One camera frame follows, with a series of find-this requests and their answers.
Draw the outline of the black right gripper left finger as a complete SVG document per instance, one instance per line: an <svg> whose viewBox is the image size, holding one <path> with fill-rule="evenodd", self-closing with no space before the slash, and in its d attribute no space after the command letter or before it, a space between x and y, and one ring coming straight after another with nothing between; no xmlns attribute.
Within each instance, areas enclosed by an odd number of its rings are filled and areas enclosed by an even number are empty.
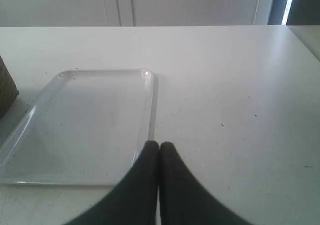
<svg viewBox="0 0 320 225"><path fill-rule="evenodd" d="M68 225L154 225L160 147L148 140L124 178L97 204Z"/></svg>

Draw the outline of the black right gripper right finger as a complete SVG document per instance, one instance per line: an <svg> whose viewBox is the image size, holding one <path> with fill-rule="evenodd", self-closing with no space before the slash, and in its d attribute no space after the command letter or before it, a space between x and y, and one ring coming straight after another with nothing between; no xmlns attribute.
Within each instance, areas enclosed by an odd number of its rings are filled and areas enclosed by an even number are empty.
<svg viewBox="0 0 320 225"><path fill-rule="evenodd" d="M160 145L160 218L163 225L245 225L194 177L171 142Z"/></svg>

